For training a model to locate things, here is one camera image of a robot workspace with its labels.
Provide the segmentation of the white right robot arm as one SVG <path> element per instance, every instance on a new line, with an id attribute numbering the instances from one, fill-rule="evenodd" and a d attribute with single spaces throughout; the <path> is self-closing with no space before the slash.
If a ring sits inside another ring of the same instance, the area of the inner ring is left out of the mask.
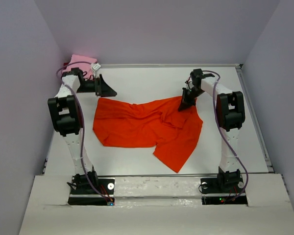
<path id="1" fill-rule="evenodd" d="M 220 75 L 214 71 L 194 69 L 185 82 L 178 110 L 187 110 L 196 104 L 196 99 L 208 93 L 213 99 L 215 122 L 221 135 L 221 160 L 218 174 L 213 178 L 202 178 L 198 187 L 202 194 L 244 192 L 241 160 L 238 158 L 238 135 L 245 121 L 244 95 L 219 84 Z"/>

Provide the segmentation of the orange t shirt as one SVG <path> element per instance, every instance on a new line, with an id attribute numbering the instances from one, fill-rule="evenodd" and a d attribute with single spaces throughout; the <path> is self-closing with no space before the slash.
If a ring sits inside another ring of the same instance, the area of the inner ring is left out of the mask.
<path id="1" fill-rule="evenodd" d="M 93 132 L 103 146 L 154 147 L 154 156 L 178 173 L 195 150 L 203 121 L 195 106 L 178 111 L 180 97 L 130 104 L 99 98 Z"/>

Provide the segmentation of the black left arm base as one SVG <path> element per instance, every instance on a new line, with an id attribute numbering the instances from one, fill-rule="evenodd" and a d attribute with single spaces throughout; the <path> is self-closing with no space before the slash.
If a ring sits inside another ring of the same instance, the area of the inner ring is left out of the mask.
<path id="1" fill-rule="evenodd" d="M 70 187 L 68 204 L 71 206 L 113 206 L 115 204 L 115 178 L 99 177 L 95 191 L 86 181 L 82 186 L 72 179 L 67 182 Z"/>

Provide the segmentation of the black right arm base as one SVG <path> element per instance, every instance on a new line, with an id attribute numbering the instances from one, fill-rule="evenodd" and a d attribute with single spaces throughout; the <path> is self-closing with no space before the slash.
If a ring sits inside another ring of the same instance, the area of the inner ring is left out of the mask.
<path id="1" fill-rule="evenodd" d="M 202 205 L 248 205 L 244 183 L 221 189 L 216 178 L 202 178 L 198 186 Z"/>

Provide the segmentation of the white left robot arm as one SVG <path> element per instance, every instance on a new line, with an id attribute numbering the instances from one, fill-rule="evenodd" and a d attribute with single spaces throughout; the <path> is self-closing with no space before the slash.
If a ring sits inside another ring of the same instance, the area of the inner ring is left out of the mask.
<path id="1" fill-rule="evenodd" d="M 85 122 L 76 94 L 95 93 L 99 97 L 115 97 L 117 92 L 104 81 L 101 74 L 93 80 L 85 80 L 84 74 L 79 68 L 63 72 L 60 89 L 55 97 L 48 99 L 48 108 L 54 130 L 63 137 L 74 163 L 75 175 L 68 182 L 71 192 L 107 198 L 108 194 L 103 194 L 104 187 L 84 146 Z"/>

